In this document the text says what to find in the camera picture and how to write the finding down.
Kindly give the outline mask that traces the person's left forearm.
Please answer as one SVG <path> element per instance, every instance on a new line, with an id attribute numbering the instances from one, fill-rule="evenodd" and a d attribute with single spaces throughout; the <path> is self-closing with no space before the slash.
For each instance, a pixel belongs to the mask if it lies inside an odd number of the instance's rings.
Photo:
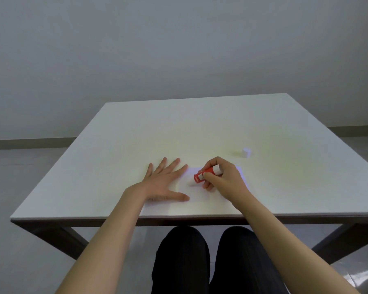
<path id="1" fill-rule="evenodd" d="M 55 294 L 114 294 L 140 212 L 141 183 L 128 187 L 64 277 Z"/>

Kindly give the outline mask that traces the person's right forearm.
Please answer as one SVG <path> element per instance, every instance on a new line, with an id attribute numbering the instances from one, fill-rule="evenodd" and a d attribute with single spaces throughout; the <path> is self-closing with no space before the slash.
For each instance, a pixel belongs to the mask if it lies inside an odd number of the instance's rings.
<path id="1" fill-rule="evenodd" d="M 291 294 L 360 294 L 249 191 L 235 192 L 230 201 L 248 221 Z"/>

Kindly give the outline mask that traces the white table with dark frame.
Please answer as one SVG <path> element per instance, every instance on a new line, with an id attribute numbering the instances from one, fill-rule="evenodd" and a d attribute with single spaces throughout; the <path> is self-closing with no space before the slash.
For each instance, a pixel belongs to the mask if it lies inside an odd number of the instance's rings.
<path id="1" fill-rule="evenodd" d="M 106 103 L 10 221 L 76 259 L 73 227 L 100 227 L 150 162 L 215 156 L 282 223 L 342 224 L 313 248 L 329 264 L 368 244 L 368 162 L 288 94 Z"/>

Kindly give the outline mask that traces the brown skirting board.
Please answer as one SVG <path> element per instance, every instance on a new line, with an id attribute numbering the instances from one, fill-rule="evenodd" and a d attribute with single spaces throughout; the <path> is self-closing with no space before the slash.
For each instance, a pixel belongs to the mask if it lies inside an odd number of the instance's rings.
<path id="1" fill-rule="evenodd" d="M 368 137 L 368 125 L 328 127 L 339 138 Z"/>
<path id="2" fill-rule="evenodd" d="M 0 140 L 0 150 L 68 148 L 75 140 L 76 137 L 2 139 Z"/>

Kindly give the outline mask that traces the red glue stick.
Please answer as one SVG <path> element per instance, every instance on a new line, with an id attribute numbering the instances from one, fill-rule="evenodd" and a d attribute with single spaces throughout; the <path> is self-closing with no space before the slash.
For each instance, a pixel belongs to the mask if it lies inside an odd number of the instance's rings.
<path id="1" fill-rule="evenodd" d="M 220 166 L 218 164 L 214 165 L 210 168 L 205 169 L 202 172 L 194 174 L 194 176 L 193 176 L 194 182 L 196 184 L 198 184 L 198 183 L 201 183 L 201 182 L 205 181 L 205 178 L 204 178 L 205 173 L 211 173 L 215 176 L 220 176 L 220 175 L 223 174 L 223 170 L 220 168 Z"/>

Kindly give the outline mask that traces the person's right hand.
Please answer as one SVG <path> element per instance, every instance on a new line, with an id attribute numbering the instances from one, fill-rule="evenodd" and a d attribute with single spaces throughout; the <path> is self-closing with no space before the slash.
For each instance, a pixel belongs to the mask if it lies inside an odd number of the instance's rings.
<path id="1" fill-rule="evenodd" d="M 204 181 L 203 188 L 209 192 L 216 189 L 224 198 L 229 200 L 236 209 L 241 210 L 244 203 L 253 199 L 253 195 L 246 187 L 245 182 L 234 164 L 221 157 L 215 157 L 209 160 L 198 172 L 202 172 L 217 164 L 223 170 L 223 177 L 226 182 L 222 185 L 212 185 Z"/>

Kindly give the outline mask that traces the person's left hand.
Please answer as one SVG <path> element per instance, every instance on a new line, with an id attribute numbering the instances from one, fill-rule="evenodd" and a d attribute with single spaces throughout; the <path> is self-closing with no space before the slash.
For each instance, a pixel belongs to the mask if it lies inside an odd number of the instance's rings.
<path id="1" fill-rule="evenodd" d="M 142 208 L 147 201 L 163 202 L 165 192 L 176 192 L 171 190 L 170 186 L 183 176 L 188 165 L 185 164 L 183 167 L 175 169 L 171 174 L 166 175 L 164 174 L 164 168 L 167 166 L 167 158 L 164 157 L 160 164 L 153 168 L 152 176 L 146 178 L 145 174 L 141 182 L 125 189 L 119 203 L 125 207 L 137 206 Z"/>

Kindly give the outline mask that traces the black trousers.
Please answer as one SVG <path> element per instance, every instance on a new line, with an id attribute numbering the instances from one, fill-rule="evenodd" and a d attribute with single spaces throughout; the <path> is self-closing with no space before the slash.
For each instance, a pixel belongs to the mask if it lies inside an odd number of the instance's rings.
<path id="1" fill-rule="evenodd" d="M 190 226 L 174 227 L 161 242 L 151 294 L 289 294 L 255 233 L 229 227 L 220 238 L 210 280 L 209 247 Z"/>

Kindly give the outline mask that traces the white paper sheet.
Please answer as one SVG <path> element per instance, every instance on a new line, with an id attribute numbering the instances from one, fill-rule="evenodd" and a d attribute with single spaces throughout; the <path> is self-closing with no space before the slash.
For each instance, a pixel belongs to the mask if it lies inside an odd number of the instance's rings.
<path id="1" fill-rule="evenodd" d="M 199 169 L 200 167 L 188 168 L 183 176 L 171 185 L 173 191 L 189 196 L 189 201 L 146 202 L 140 217 L 219 217 L 239 214 L 232 203 L 218 191 L 208 192 L 202 187 L 202 183 L 190 182 Z"/>

